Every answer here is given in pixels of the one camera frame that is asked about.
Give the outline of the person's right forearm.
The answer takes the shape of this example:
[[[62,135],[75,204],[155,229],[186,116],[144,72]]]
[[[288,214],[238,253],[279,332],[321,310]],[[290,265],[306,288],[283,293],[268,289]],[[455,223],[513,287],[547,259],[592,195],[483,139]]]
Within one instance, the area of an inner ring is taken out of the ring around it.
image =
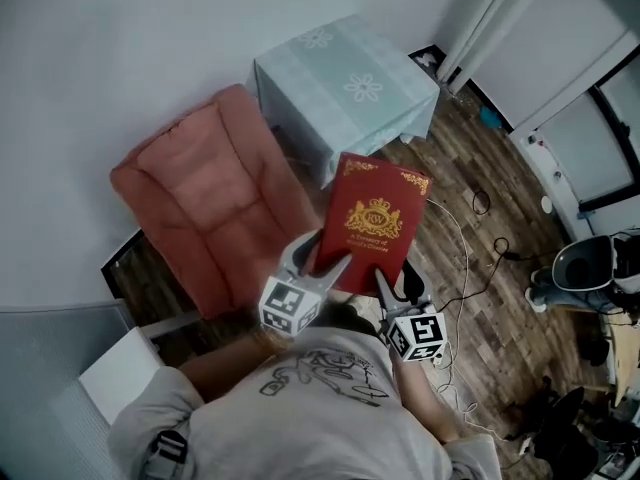
[[[441,444],[462,438],[450,408],[434,392],[418,362],[404,362],[392,354],[394,380],[402,405]]]

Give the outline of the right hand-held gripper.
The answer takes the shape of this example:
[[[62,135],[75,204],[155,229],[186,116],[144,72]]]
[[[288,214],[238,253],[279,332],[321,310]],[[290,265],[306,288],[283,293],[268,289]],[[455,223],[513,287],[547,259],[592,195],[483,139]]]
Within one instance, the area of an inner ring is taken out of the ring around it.
[[[376,268],[381,307],[387,314],[395,314],[382,320],[384,338],[403,362],[431,361],[440,364],[447,344],[447,331],[443,314],[431,304],[430,280],[414,262],[404,262],[402,273],[405,296],[413,305],[423,306],[406,309],[406,301],[396,296],[384,273]]]

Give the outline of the light wooden board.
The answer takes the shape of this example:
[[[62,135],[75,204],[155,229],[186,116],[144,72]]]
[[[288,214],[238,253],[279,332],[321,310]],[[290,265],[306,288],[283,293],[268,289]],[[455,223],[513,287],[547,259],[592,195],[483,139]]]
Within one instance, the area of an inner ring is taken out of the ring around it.
[[[640,362],[640,323],[634,324],[627,313],[601,315],[613,345],[615,398],[617,407],[631,387]]]

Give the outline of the person's left forearm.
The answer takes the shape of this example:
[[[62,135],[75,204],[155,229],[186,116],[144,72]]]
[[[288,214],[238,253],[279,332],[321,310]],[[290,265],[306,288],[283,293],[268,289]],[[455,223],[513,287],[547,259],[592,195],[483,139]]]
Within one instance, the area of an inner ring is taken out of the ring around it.
[[[228,393],[274,353],[275,348],[263,337],[251,334],[188,360],[179,371],[209,403]]]

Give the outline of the light blue covered side table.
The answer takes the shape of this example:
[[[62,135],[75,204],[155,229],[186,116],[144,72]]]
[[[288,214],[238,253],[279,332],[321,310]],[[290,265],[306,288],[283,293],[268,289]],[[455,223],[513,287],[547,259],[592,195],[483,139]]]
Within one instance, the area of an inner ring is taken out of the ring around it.
[[[369,156],[394,139],[427,137],[439,96],[429,75],[358,15],[267,51],[253,72],[267,122],[319,187],[344,152]]]

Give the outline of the white round appliance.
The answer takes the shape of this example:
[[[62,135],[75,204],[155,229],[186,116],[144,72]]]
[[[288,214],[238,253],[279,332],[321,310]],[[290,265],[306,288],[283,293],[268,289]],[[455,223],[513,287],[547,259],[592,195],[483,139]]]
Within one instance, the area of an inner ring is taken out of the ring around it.
[[[619,232],[574,242],[556,255],[552,278],[566,291],[612,287],[640,293],[640,234]]]

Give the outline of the black chair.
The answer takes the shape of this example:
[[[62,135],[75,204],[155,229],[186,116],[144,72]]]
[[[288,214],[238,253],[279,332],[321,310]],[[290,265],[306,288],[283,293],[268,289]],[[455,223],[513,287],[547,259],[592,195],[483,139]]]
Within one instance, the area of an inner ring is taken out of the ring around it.
[[[603,392],[594,401],[578,386],[564,395],[544,376],[541,387],[507,412],[518,417],[507,442],[546,462],[552,480],[640,480],[640,401]]]

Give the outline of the white pipe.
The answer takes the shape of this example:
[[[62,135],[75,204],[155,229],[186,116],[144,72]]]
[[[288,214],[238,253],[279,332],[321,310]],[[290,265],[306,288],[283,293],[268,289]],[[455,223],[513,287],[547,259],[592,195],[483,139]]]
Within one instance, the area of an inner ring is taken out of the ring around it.
[[[461,3],[462,10],[456,9],[454,15],[457,18],[452,24],[455,35],[453,43],[447,52],[445,60],[437,71],[439,81],[445,83],[455,70],[458,61],[463,56],[463,50],[471,45],[471,36],[480,26],[482,19],[488,14],[489,7],[496,0],[465,0]]]
[[[463,56],[445,82],[447,90],[452,95],[456,95],[471,77],[472,63],[479,57],[481,48],[488,46],[489,40],[496,34],[500,19],[506,11],[509,1],[496,0],[489,7],[489,12],[480,22],[480,26],[472,34],[471,45],[464,48]]]

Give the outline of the person's black trousers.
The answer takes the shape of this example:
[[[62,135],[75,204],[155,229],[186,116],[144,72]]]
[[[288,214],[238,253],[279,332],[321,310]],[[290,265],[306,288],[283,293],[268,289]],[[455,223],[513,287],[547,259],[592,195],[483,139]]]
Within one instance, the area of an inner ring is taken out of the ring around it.
[[[348,303],[327,302],[312,325],[349,330],[373,337],[378,336],[374,325],[359,316],[355,307]]]

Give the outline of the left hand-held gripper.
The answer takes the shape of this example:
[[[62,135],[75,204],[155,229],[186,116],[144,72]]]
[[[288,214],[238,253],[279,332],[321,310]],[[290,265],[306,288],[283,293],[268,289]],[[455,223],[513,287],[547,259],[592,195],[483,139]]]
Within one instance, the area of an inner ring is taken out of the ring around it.
[[[320,231],[310,231],[284,248],[280,268],[267,279],[259,300],[258,314],[263,326],[285,336],[297,336],[318,316],[326,293],[352,260],[352,254],[348,253],[312,276],[299,276],[320,238]]]

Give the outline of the white glass-door cabinet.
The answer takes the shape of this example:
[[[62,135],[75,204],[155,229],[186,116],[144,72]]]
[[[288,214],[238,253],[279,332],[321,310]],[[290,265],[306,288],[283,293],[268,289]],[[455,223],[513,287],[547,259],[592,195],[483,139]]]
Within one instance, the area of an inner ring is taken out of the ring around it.
[[[640,38],[625,32],[510,139],[572,239],[640,232]]]

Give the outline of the person's grey printed t-shirt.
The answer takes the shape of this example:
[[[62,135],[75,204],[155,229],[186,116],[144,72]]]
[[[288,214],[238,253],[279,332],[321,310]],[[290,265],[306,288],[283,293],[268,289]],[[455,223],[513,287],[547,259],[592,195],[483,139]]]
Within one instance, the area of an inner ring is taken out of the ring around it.
[[[212,402],[179,367],[154,374],[110,429],[109,452],[124,477],[501,480],[490,436],[441,444],[404,408],[395,351],[378,336],[312,324],[295,339],[264,327],[243,336],[251,334],[269,342],[274,355]],[[186,438],[184,465],[149,462],[163,430]]]

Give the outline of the plain white side table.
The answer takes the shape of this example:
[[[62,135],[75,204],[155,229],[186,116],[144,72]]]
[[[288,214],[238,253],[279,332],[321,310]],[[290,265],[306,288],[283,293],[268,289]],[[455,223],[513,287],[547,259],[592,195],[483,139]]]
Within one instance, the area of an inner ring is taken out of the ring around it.
[[[83,372],[79,382],[105,421],[112,425],[163,365],[155,346],[135,327]]]

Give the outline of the pink cushioned armchair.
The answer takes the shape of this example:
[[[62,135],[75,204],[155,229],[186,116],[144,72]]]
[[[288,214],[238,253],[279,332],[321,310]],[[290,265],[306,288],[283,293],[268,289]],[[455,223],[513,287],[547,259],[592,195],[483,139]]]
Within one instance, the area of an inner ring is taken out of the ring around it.
[[[209,319],[256,306],[284,248],[321,225],[241,84],[140,143],[110,181]]]

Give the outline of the red book with gold crest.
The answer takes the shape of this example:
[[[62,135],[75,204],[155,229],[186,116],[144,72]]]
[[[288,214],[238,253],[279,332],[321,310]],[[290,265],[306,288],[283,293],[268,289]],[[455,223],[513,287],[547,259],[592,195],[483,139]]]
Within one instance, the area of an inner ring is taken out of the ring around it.
[[[340,155],[315,269],[324,272],[344,256],[351,261],[335,290],[373,296],[375,271],[397,281],[422,220],[431,180],[387,161]]]

